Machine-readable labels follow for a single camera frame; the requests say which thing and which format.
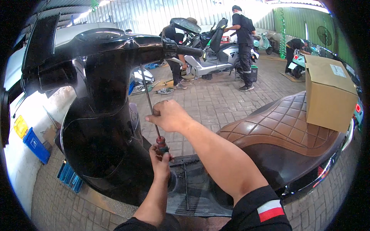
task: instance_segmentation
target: paving stone floor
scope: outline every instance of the paving stone floor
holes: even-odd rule
[[[195,84],[189,85],[187,90],[175,91],[172,95],[151,93],[152,103],[175,99],[195,120],[217,131],[266,103],[305,89],[304,83],[293,83],[279,74],[283,71],[285,62],[260,59],[258,67],[259,80],[250,92],[237,90],[242,86],[240,81],[208,82],[199,79]],[[156,68],[151,72],[158,80],[171,78],[169,67]],[[145,94],[131,96],[130,101],[138,105],[143,135],[154,143],[154,126],[144,120],[144,116],[150,114]],[[162,133],[175,156],[194,154],[189,142],[181,135]],[[346,196],[356,169],[360,153],[359,136],[356,137],[322,183],[300,200],[285,205],[293,230],[322,230],[332,220]],[[62,152],[54,147],[49,163],[41,166],[37,174],[31,219],[40,231],[113,230],[133,215],[135,207],[131,205],[115,203],[114,206],[126,211],[124,213],[117,213],[114,209],[106,210],[99,207],[98,201],[85,200],[81,192],[75,194],[60,182],[56,176],[64,158]],[[189,218],[186,222],[184,218],[181,220],[184,230],[217,230],[218,227],[211,223],[220,223],[214,218]]]

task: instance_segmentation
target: screwdriver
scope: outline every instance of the screwdriver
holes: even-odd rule
[[[147,82],[145,81],[144,69],[142,67],[142,64],[140,64],[140,70],[141,70],[142,81],[144,82],[145,92],[147,93],[147,98],[148,98],[148,103],[149,103],[150,111],[152,112],[152,115],[154,115],[152,103],[150,102],[150,97],[149,97],[149,91],[148,91],[148,87],[147,87]],[[156,142],[158,144],[158,148],[159,148],[160,153],[163,155],[164,153],[169,152],[169,148],[168,148],[168,146],[166,144],[166,139],[163,136],[160,135],[157,125],[155,125],[155,129],[157,130],[157,134],[158,134],[158,137],[157,137]]]

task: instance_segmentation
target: flag patch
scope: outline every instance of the flag patch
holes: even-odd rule
[[[281,207],[280,200],[272,200],[264,203],[257,209],[259,220],[267,221],[273,217],[284,215],[284,210]]]

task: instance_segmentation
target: worker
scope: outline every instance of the worker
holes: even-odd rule
[[[187,18],[187,20],[189,20],[190,22],[194,24],[198,23],[195,18],[189,17]],[[171,40],[174,40],[177,43],[177,45],[182,45],[182,42],[184,40],[184,36],[186,33],[187,33],[186,31],[175,28],[175,27],[168,27],[166,28],[166,31],[165,31],[166,37]],[[182,70],[185,71],[188,66],[186,65],[184,55],[177,55],[175,56],[175,58],[178,58],[181,62],[184,63],[182,65]],[[175,90],[185,90],[187,87],[182,84],[185,82],[189,82],[189,80],[181,76],[180,65],[177,62],[174,62],[171,60],[167,60],[167,63],[172,71],[172,77],[174,80],[174,89]]]
[[[239,46],[239,60],[243,74],[240,75],[244,80],[245,85],[239,88],[240,91],[250,91],[253,87],[252,82],[252,60],[251,49],[253,48],[252,34],[256,34],[256,29],[253,26],[252,20],[247,18],[239,6],[232,7],[232,27],[226,28],[224,33],[229,30],[236,30]]]
[[[166,132],[178,132],[186,137],[211,178],[232,196],[231,220],[221,230],[292,230],[281,201],[242,149],[193,120],[174,100],[161,101],[153,108],[160,116],[149,115],[145,120]],[[147,197],[134,216],[115,231],[156,230],[163,221],[170,176],[169,154],[160,157],[157,151],[156,145],[149,150],[154,180]]]
[[[303,50],[305,47],[308,47],[308,41],[300,38],[294,38],[287,42],[285,46],[286,46],[286,60],[288,60],[285,67],[285,73],[293,76],[289,69],[289,65],[293,61],[294,51],[299,50],[299,52],[301,53],[311,55],[309,52]]]

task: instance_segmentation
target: handlebar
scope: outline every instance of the handlebar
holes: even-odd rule
[[[198,49],[198,48],[178,46],[177,54],[179,54],[179,55],[190,55],[190,56],[194,56],[194,57],[201,57],[203,55],[203,51],[201,49]]]

